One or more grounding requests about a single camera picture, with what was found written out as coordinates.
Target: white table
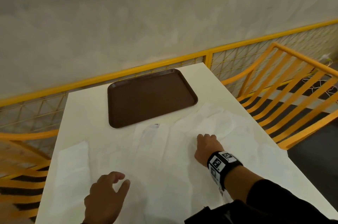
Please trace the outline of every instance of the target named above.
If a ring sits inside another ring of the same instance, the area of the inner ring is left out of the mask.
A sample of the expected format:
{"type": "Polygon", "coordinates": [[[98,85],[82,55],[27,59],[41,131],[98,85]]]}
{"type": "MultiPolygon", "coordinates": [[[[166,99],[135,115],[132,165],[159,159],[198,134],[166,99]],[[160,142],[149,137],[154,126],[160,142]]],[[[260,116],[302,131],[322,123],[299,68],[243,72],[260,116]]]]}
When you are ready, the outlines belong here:
{"type": "MultiPolygon", "coordinates": [[[[251,118],[247,111],[237,102],[231,93],[220,83],[213,73],[203,64],[178,68],[192,89],[198,96],[198,103],[190,108],[163,115],[143,122],[144,124],[165,123],[173,124],[177,120],[196,112],[205,102],[211,102],[238,115],[251,118]]],[[[46,180],[46,185],[41,199],[37,224],[53,223],[81,223],[83,220],[84,206],[71,209],[62,216],[52,216],[54,182],[56,178],[57,156],[62,149],[86,140],[89,144],[90,171],[92,183],[99,174],[95,159],[91,158],[96,152],[102,150],[114,139],[124,138],[134,133],[136,125],[122,129],[114,129],[108,124],[107,85],[101,85],[85,90],[72,92],[68,95],[65,112],[62,118],[60,132],[57,137],[52,162],[46,180]]],[[[265,131],[252,119],[255,140],[258,144],[277,145],[265,131]]],[[[297,183],[292,191],[296,196],[307,200],[329,218],[338,219],[338,213],[302,174],[302,172],[289,160],[281,157],[278,161],[286,162],[297,183]]]]}

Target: yellow metal chair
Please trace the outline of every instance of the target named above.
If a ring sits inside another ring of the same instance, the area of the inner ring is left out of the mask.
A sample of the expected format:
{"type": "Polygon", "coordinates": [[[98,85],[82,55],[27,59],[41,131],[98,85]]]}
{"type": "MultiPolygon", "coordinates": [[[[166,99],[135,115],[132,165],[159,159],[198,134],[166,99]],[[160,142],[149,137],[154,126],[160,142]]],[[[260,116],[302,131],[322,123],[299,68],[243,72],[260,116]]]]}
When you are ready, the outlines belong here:
{"type": "Polygon", "coordinates": [[[36,217],[50,157],[24,141],[54,137],[57,133],[58,130],[0,133],[1,223],[36,217]]]}
{"type": "Polygon", "coordinates": [[[287,150],[338,117],[338,110],[335,110],[314,124],[297,132],[327,107],[337,104],[338,92],[335,92],[325,100],[319,99],[337,81],[338,71],[274,42],[249,68],[230,79],[222,81],[222,83],[230,85],[234,82],[243,82],[237,100],[241,102],[242,106],[270,136],[272,133],[281,130],[280,134],[273,136],[273,140],[278,143],[280,148],[287,150]],[[308,97],[302,96],[304,92],[325,75],[331,78],[327,79],[322,86],[308,97]],[[293,94],[289,93],[302,80],[304,81],[303,85],[293,94]],[[286,87],[277,90],[278,87],[285,84],[285,81],[288,81],[286,87]],[[261,107],[272,95],[274,95],[274,98],[270,99],[272,101],[259,113],[255,113],[254,111],[261,107]],[[285,115],[285,110],[296,100],[297,106],[285,115]],[[285,125],[288,122],[314,101],[321,102],[317,103],[317,106],[300,119],[294,119],[295,121],[293,120],[291,125],[288,124],[285,129],[285,125]],[[279,116],[283,112],[284,116],[281,119],[279,116]]]}

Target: gray wall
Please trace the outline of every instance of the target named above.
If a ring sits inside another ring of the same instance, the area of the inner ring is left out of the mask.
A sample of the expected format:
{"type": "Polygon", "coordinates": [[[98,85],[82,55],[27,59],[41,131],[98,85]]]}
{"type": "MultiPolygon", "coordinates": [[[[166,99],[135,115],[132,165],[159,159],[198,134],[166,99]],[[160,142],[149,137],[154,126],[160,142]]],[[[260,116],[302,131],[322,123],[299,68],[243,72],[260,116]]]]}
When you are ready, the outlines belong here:
{"type": "Polygon", "coordinates": [[[338,17],[338,0],[0,0],[0,98],[338,17]]]}

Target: black wristband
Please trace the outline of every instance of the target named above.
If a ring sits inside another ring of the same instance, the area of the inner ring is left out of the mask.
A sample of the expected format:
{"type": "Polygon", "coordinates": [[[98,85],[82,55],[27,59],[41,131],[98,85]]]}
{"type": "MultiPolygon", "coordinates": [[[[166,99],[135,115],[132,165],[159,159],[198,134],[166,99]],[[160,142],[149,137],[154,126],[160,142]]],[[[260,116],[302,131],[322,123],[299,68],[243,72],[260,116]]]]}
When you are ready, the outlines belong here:
{"type": "Polygon", "coordinates": [[[215,183],[225,190],[224,179],[235,167],[243,165],[237,158],[226,151],[216,151],[208,159],[207,166],[215,183]]]}

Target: forearm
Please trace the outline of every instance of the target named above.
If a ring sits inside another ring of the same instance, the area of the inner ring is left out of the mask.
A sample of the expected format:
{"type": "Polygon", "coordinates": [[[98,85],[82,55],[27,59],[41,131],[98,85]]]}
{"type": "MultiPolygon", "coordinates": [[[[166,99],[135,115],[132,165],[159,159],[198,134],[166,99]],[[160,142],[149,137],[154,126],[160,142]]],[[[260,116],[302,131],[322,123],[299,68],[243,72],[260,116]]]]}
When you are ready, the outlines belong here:
{"type": "Polygon", "coordinates": [[[237,166],[226,175],[224,187],[233,200],[239,199],[246,202],[250,189],[261,179],[263,178],[244,166],[237,166]]]}

